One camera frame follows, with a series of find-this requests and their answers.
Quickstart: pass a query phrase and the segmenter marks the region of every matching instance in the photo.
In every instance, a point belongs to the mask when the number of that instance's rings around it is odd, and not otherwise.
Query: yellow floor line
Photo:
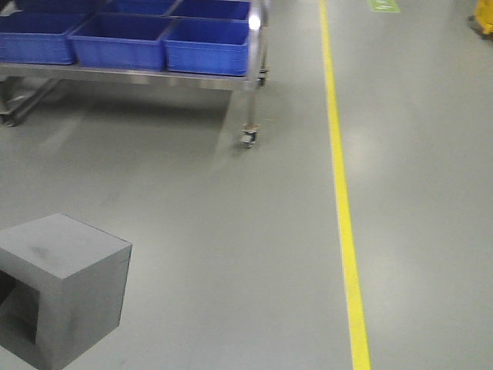
[[[325,81],[327,88],[327,112],[329,116],[330,147],[334,166],[337,215],[339,220],[340,245],[344,266],[347,312],[351,354],[354,370],[371,370],[368,350],[367,329],[364,322],[363,300],[361,298],[356,251],[354,249],[353,228],[351,224],[349,196],[347,194],[344,153],[340,136],[339,111],[337,108],[334,62],[330,50],[327,0],[320,0],[320,20],[322,24],[322,42],[324,51]]]

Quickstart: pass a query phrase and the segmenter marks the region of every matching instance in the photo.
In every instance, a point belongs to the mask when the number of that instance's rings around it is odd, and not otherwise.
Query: plastic crate
[[[160,71],[166,65],[161,38],[170,22],[144,15],[99,14],[69,39],[82,66]]]
[[[16,12],[0,17],[0,61],[72,64],[67,35],[84,15]]]
[[[171,16],[208,19],[248,19],[249,2],[225,0],[184,0]]]
[[[132,0],[113,0],[104,6],[100,12],[105,13],[126,13],[144,15],[165,15],[174,0],[161,1],[132,1]]]
[[[106,0],[15,0],[17,9],[41,13],[89,14],[105,3]]]
[[[180,19],[163,40],[168,69],[245,76],[248,71],[246,22]]]

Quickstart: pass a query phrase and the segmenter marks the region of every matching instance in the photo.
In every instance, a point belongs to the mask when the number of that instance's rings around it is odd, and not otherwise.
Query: stainless steel cart
[[[94,69],[78,65],[54,66],[41,64],[0,63],[0,117],[7,126],[16,126],[16,114],[26,106],[36,104],[63,79],[95,82],[117,82],[138,85],[178,86],[193,89],[242,90],[248,93],[248,109],[241,141],[251,147],[257,141],[259,125],[255,121],[256,96],[267,79],[267,27],[270,0],[250,0],[250,51],[248,75],[244,77],[201,75],[176,72],[147,72],[122,69]],[[12,100],[12,90],[24,77],[39,77],[48,82],[35,94]]]

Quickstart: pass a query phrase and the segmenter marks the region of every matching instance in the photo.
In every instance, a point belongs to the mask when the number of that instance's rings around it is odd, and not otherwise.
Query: gray concrete block
[[[0,345],[66,367],[119,325],[131,249],[62,214],[0,231]]]

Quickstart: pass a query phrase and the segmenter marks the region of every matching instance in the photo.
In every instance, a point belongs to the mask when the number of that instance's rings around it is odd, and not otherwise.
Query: gray floor
[[[248,151],[240,93],[63,82],[0,127],[0,228],[64,212],[135,245],[120,328],[67,369],[350,368],[317,0],[273,4],[270,45]]]
[[[493,363],[493,42],[474,0],[329,0],[371,357],[377,370]]]
[[[474,0],[329,0],[373,368],[493,363],[493,42]],[[68,367],[349,369],[317,0],[273,4],[244,96],[64,82],[0,127],[0,228],[66,212],[135,244],[122,325]],[[27,370],[0,349],[0,368]]]

